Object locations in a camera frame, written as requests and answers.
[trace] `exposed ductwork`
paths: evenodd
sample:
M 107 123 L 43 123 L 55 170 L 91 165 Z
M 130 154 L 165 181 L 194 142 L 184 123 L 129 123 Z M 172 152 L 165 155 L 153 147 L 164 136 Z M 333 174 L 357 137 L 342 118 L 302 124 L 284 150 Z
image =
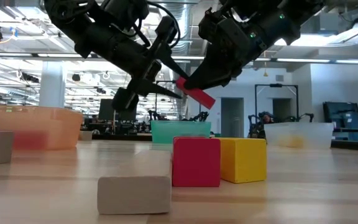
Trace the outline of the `exposed ductwork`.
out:
M 166 7 L 173 16 L 178 21 L 180 32 L 181 32 L 181 39 L 190 39 L 190 25 L 191 25 L 191 13 L 190 13 L 190 4 L 182 4 L 182 3 L 170 3 L 170 4 L 162 4 L 163 7 Z M 190 43 L 185 41 L 179 41 L 179 43 L 172 49 L 173 55 L 188 55 L 190 52 Z M 180 63 L 179 66 L 186 71 L 187 70 L 187 63 Z M 174 73 L 173 79 L 179 79 L 179 75 Z M 185 111 L 186 105 L 186 95 L 183 94 L 181 90 L 177 87 L 174 88 L 174 92 L 180 96 L 182 96 L 181 100 L 175 100 L 178 114 L 182 115 Z
M 342 4 L 339 4 L 339 1 L 336 2 L 336 6 L 344 6 L 345 8 L 337 8 L 331 13 L 322 12 L 312 17 L 302 26 L 301 33 L 336 35 L 326 43 L 328 47 L 358 45 L 358 26 L 354 25 L 358 21 L 358 8 L 351 10 L 351 7 L 348 7 L 350 3 L 355 3 L 356 1 L 342 2 Z

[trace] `wall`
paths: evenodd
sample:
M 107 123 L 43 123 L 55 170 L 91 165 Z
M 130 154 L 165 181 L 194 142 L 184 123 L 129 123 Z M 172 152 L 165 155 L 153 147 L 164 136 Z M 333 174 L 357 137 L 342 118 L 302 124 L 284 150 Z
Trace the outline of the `wall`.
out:
M 316 120 L 323 122 L 323 102 L 358 103 L 358 65 L 311 66 L 312 105 Z
M 358 65 L 305 65 L 292 80 L 300 89 L 300 114 L 312 112 L 316 122 L 324 122 L 325 101 L 358 103 Z
M 292 73 L 292 82 L 294 85 L 298 85 L 299 89 L 299 115 L 305 113 L 312 113 L 313 107 L 311 103 L 311 65 L 307 64 L 295 70 Z M 296 102 L 293 101 L 293 112 L 296 114 Z
M 249 121 L 248 115 L 255 114 L 255 84 L 270 84 L 276 83 L 276 75 L 284 75 L 283 84 L 292 83 L 292 74 L 287 73 L 284 68 L 269 68 L 267 69 L 268 77 L 264 77 L 265 70 L 260 69 L 255 71 L 253 69 L 244 69 L 243 73 L 238 76 L 236 81 L 230 82 L 224 88 L 221 86 L 206 90 L 206 93 L 216 99 L 215 105 L 211 110 L 207 110 L 203 106 L 202 111 L 209 111 L 207 121 L 212 123 L 211 130 L 214 133 L 220 133 L 221 130 L 221 98 L 243 98 L 244 99 L 244 134 L 248 135 Z M 258 95 L 258 113 L 263 111 L 272 112 L 273 103 L 272 98 L 295 98 L 293 93 L 286 88 L 265 88 Z M 199 113 L 199 103 L 193 99 L 189 99 L 188 111 L 190 116 L 196 116 Z

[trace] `red block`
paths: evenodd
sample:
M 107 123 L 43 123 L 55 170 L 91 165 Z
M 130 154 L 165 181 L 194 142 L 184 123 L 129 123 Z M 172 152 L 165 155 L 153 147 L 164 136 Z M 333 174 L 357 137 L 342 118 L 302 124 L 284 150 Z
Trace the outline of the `red block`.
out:
M 175 138 L 172 164 L 174 187 L 219 187 L 221 142 L 210 138 Z
M 184 78 L 179 78 L 176 82 L 177 87 L 186 93 L 187 95 L 191 96 L 193 99 L 195 99 L 198 103 L 201 103 L 201 105 L 205 106 L 209 110 L 214 106 L 215 99 L 210 97 L 208 94 L 206 94 L 203 90 L 200 89 L 192 89 L 187 90 L 185 85 L 186 80 Z

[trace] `desk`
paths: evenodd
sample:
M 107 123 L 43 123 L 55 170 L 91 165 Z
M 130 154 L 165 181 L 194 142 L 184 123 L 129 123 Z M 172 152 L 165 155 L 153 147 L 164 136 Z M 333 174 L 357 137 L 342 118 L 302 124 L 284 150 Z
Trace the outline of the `desk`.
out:
M 152 133 L 137 133 L 138 136 L 151 136 Z
M 93 131 L 95 129 L 99 130 L 100 133 L 104 133 L 104 131 L 106 130 L 106 128 L 111 128 L 112 124 L 111 123 L 90 123 L 88 125 L 88 128 L 83 129 L 81 128 L 81 131 Z
M 0 165 L 0 223 L 358 224 L 358 151 L 268 149 L 265 182 L 174 188 L 163 215 L 99 216 L 98 178 L 151 142 L 80 142 L 76 151 L 14 151 Z

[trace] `monitor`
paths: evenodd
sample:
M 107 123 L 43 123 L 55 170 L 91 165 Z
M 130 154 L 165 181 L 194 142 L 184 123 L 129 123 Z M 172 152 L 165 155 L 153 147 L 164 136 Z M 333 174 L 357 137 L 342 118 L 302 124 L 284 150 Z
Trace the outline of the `monitor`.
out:
M 121 121 L 135 121 L 136 120 L 136 108 L 133 111 L 122 111 L 119 113 Z
M 112 99 L 102 99 L 99 108 L 99 120 L 112 121 L 114 117 L 114 109 L 112 108 Z

